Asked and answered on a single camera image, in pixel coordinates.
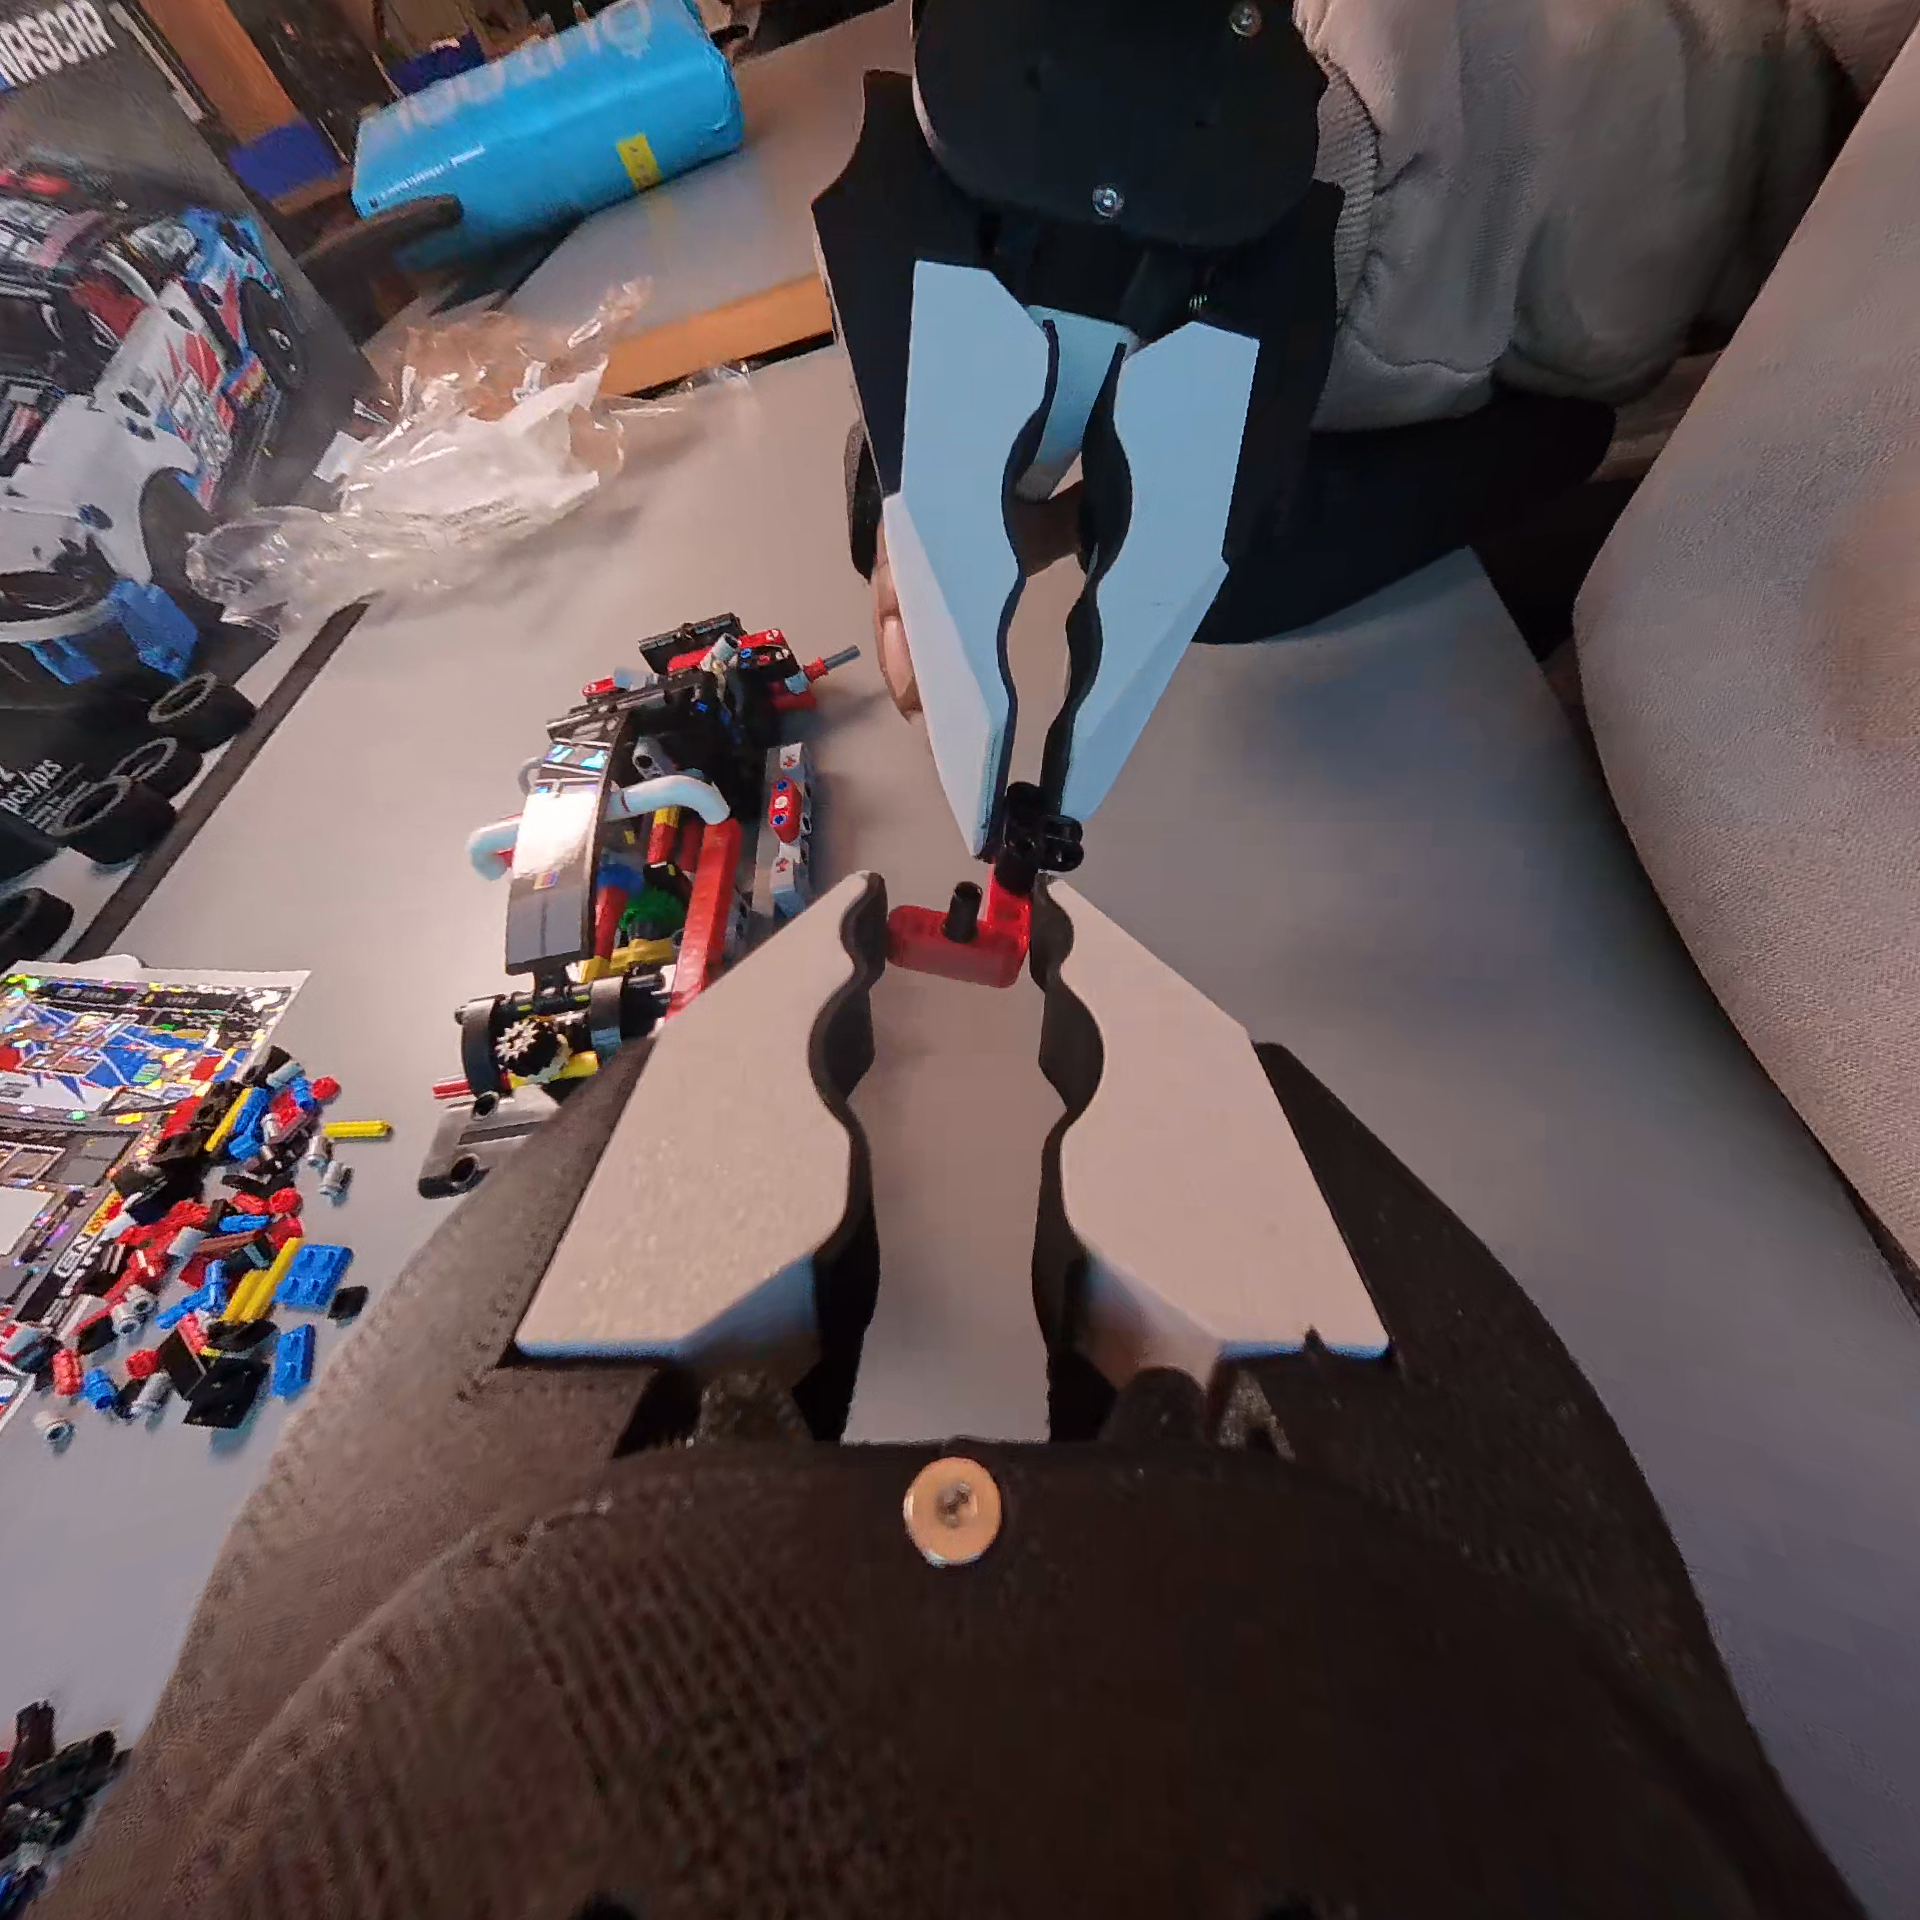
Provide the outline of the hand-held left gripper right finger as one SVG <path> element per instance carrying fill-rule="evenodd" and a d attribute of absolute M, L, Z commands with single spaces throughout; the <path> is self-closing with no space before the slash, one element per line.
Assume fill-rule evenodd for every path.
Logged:
<path fill-rule="evenodd" d="M 1043 1142 L 1033 1295 L 1052 1363 L 1120 1392 L 1392 1337 L 1249 1031 L 1067 885 L 1033 903 Z"/>

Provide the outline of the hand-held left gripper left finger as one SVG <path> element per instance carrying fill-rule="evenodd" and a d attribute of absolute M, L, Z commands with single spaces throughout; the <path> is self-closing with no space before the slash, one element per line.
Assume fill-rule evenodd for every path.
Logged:
<path fill-rule="evenodd" d="M 888 890 L 852 872 L 667 1019 L 516 1330 L 532 1363 L 826 1365 L 878 1304 Z"/>

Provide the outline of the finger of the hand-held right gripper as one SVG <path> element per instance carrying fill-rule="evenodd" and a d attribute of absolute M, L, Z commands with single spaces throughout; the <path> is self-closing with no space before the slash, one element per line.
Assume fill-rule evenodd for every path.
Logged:
<path fill-rule="evenodd" d="M 1115 362 L 1083 441 L 1085 586 L 1067 695 L 1045 735 L 1048 809 L 1087 823 L 1227 577 L 1258 342 L 1183 324 Z"/>
<path fill-rule="evenodd" d="M 1058 346 L 992 273 L 914 267 L 900 487 L 883 537 L 935 771 L 985 856 L 1015 694 L 1003 644 L 1026 583 L 1007 498 L 1055 396 Z"/>

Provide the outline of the lego car model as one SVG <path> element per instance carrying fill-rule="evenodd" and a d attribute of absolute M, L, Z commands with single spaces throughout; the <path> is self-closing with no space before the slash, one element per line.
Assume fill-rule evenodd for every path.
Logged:
<path fill-rule="evenodd" d="M 467 839 L 506 890 L 507 990 L 454 1013 L 458 1073 L 416 1188 L 470 1194 L 625 1047 L 812 899 L 815 779 L 792 731 L 860 648 L 825 655 L 724 612 L 637 640 Z"/>

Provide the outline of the red angled lego beam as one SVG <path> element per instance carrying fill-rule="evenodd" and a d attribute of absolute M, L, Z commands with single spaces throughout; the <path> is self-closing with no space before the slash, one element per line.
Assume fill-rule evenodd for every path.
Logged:
<path fill-rule="evenodd" d="M 991 990 L 1012 989 L 1027 967 L 1033 898 L 1003 896 L 992 876 L 974 885 L 984 892 L 984 903 L 972 946 L 943 942 L 942 921 L 948 901 L 943 907 L 900 903 L 888 911 L 888 964 Z"/>

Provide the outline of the black lego connector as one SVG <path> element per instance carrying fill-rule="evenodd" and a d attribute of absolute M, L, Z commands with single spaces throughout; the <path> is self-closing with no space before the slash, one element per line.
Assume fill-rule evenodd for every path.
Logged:
<path fill-rule="evenodd" d="M 1038 877 L 1067 877 L 1085 857 L 1081 823 L 1049 812 L 1038 785 L 1012 783 L 1002 797 L 992 877 L 996 888 L 1031 899 Z"/>

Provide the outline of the person's right forearm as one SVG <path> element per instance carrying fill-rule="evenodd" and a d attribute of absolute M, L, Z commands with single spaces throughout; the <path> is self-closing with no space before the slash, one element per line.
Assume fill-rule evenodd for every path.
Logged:
<path fill-rule="evenodd" d="M 1313 427 L 1623 404 L 1738 324 L 1871 84 L 1874 7 L 1312 2 L 1342 193 Z"/>

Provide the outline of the black lego set box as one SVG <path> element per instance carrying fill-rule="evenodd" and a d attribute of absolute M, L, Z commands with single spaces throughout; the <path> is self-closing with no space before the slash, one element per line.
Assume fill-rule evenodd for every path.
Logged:
<path fill-rule="evenodd" d="M 62 805 L 160 738 L 182 679 L 273 639 L 187 540 L 304 506 L 370 369 L 206 147 L 136 5 L 3 7 L 3 885 Z"/>

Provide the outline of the person's right hand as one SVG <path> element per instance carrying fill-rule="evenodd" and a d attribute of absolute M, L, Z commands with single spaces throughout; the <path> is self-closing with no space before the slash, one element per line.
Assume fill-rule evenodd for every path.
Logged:
<path fill-rule="evenodd" d="M 910 654 L 900 591 L 888 559 L 883 525 L 878 527 L 874 564 L 868 577 L 878 666 L 898 714 L 918 721 L 923 714 L 918 666 Z"/>

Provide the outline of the pile of mixed coloured pieces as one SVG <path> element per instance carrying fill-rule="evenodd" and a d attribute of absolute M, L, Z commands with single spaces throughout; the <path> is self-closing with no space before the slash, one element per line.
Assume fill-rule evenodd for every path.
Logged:
<path fill-rule="evenodd" d="M 198 1058 L 76 1117 L 5 1115 L 5 1415 L 61 1453 L 89 1409 L 237 1433 L 313 1383 L 324 1323 L 366 1304 L 348 1246 L 309 1229 L 346 1197 L 340 1082 L 274 1044 Z"/>

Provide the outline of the clear plastic bags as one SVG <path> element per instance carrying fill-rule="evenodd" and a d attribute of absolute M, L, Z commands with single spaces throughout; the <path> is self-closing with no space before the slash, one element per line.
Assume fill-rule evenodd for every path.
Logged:
<path fill-rule="evenodd" d="M 314 634 L 337 612 L 444 590 L 561 525 L 625 467 L 603 394 L 652 300 L 629 280 L 582 320 L 437 320 L 377 358 L 379 389 L 316 467 L 319 503 L 252 507 L 187 540 L 191 590 L 230 623 Z"/>

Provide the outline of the light blue printed pouch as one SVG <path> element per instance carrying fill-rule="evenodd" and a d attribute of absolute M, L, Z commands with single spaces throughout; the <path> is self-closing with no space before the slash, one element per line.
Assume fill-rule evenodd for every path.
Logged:
<path fill-rule="evenodd" d="M 734 64 L 696 5 L 620 2 L 364 120 L 362 219 L 456 200 L 428 260 L 501 252 L 738 153 Z"/>

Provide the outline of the holographic sticker sheet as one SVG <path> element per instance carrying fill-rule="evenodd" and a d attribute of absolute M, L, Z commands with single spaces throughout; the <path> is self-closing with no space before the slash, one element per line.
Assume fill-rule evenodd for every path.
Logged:
<path fill-rule="evenodd" d="M 264 1044 L 279 1045 L 279 1025 L 309 980 L 304 971 L 134 972 L 108 964 L 5 974 L 3 1308 L 5 1115 L 76 1117 L 100 1109 L 118 1089 L 185 1075 L 191 1062 L 248 1058 Z"/>

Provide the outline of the pile of black blue pins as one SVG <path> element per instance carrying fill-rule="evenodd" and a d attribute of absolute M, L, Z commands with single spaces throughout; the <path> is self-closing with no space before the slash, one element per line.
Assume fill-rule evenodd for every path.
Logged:
<path fill-rule="evenodd" d="M 3 1917 L 23 1917 L 127 1760 L 116 1731 L 62 1742 L 51 1701 L 16 1715 L 3 1756 Z"/>

